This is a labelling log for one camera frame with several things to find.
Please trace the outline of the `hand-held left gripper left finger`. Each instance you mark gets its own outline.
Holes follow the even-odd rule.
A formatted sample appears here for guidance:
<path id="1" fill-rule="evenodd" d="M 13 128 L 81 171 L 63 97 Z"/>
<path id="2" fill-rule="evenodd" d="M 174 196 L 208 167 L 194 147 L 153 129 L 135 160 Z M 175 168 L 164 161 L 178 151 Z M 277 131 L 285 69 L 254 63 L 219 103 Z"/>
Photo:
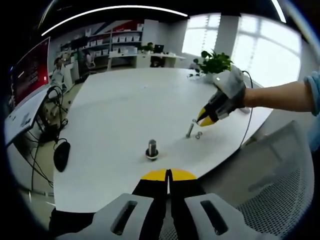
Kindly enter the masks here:
<path id="1" fill-rule="evenodd" d="M 144 175 L 97 212 L 54 211 L 56 240 L 157 240 L 166 215 L 167 170 Z"/>

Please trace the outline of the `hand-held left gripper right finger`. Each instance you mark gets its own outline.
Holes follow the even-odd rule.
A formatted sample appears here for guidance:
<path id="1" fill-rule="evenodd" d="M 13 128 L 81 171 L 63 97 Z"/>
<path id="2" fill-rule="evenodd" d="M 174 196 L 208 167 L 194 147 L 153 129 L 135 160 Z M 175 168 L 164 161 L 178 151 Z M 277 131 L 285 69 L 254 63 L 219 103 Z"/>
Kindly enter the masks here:
<path id="1" fill-rule="evenodd" d="M 192 173 L 168 170 L 171 214 L 180 240 L 276 240 L 245 223 L 243 214 L 214 193 L 205 193 Z"/>

